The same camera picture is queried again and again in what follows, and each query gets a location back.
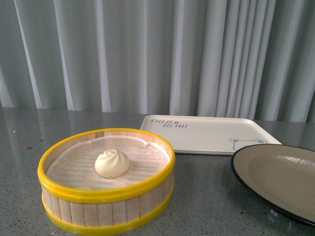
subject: curtain fold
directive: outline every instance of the curtain fold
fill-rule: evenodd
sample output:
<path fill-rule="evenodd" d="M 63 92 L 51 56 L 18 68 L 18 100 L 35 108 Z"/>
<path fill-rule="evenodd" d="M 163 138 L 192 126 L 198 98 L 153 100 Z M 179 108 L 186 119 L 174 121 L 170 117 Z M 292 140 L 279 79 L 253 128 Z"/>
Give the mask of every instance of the curtain fold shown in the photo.
<path fill-rule="evenodd" d="M 0 1 L 3 107 L 315 122 L 312 0 Z"/>

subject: white tray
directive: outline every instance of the white tray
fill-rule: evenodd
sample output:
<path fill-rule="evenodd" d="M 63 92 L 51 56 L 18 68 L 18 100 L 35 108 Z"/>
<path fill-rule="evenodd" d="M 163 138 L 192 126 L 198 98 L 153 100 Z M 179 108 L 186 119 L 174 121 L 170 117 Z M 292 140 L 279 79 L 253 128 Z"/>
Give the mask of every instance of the white tray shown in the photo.
<path fill-rule="evenodd" d="M 232 155 L 245 146 L 281 144 L 254 121 L 242 118 L 150 115 L 140 129 L 162 136 L 176 153 Z"/>

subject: countertop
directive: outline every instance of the countertop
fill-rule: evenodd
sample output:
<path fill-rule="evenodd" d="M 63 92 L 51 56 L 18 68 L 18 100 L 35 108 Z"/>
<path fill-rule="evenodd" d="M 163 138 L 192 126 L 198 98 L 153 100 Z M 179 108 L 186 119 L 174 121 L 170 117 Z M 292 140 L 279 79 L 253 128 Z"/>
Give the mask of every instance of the countertop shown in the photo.
<path fill-rule="evenodd" d="M 85 131 L 140 129 L 145 115 L 0 108 L 0 235 L 70 236 L 46 216 L 37 167 L 43 153 Z M 315 124 L 255 121 L 285 145 L 315 150 Z M 315 228 L 274 212 L 246 190 L 230 156 L 176 155 L 168 207 L 134 235 L 309 236 Z"/>

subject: yellow steamer rim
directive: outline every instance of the yellow steamer rim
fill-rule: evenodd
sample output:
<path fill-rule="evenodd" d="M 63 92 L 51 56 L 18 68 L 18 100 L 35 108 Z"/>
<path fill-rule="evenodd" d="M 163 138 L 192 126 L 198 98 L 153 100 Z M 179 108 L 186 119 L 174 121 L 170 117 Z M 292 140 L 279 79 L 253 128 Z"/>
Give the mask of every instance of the yellow steamer rim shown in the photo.
<path fill-rule="evenodd" d="M 103 136 L 140 138 L 163 148 L 170 157 L 155 176 L 127 187 L 108 190 L 81 190 L 60 185 L 46 175 L 52 163 L 78 142 Z M 137 129 L 100 129 L 74 135 L 48 149 L 38 165 L 42 201 L 50 220 L 59 228 L 77 235 L 117 235 L 139 228 L 156 218 L 168 205 L 174 187 L 175 153 L 162 137 Z"/>

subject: plate rim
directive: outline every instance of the plate rim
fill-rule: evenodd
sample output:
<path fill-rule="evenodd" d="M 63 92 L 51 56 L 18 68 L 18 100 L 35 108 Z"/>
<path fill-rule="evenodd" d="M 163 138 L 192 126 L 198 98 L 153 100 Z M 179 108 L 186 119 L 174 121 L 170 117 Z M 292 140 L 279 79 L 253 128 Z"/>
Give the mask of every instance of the plate rim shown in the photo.
<path fill-rule="evenodd" d="M 271 202 L 270 200 L 262 197 L 260 194 L 258 194 L 256 191 L 254 191 L 248 184 L 245 183 L 245 181 L 239 176 L 239 174 L 237 173 L 235 166 L 234 166 L 234 159 L 235 156 L 238 154 L 238 152 L 240 152 L 241 150 L 245 149 L 245 148 L 250 148 L 250 147 L 254 147 L 254 146 L 261 146 L 261 145 L 268 145 L 268 146 L 285 146 L 285 147 L 291 147 L 291 148 L 299 148 L 299 149 L 304 149 L 304 150 L 308 150 L 308 151 L 312 151 L 315 152 L 314 150 L 310 150 L 307 148 L 303 148 L 303 147 L 296 147 L 296 146 L 292 146 L 292 145 L 283 145 L 283 144 L 258 144 L 258 145 L 251 145 L 251 146 L 247 146 L 247 147 L 243 147 L 239 150 L 237 150 L 235 153 L 233 153 L 232 157 L 231 157 L 231 168 L 232 168 L 232 172 L 235 175 L 235 177 L 237 178 L 237 180 L 252 194 L 254 194 L 256 197 L 258 197 L 260 200 L 262 200 L 263 202 L 267 203 L 268 205 L 270 205 L 271 207 L 274 208 L 274 210 L 276 210 L 278 213 L 284 215 L 285 217 L 294 220 L 298 223 L 302 223 L 304 225 L 307 226 L 312 226 L 315 227 L 315 221 L 306 219 L 304 217 L 301 217 L 297 214 L 294 214 L 278 205 L 276 205 L 275 203 Z"/>

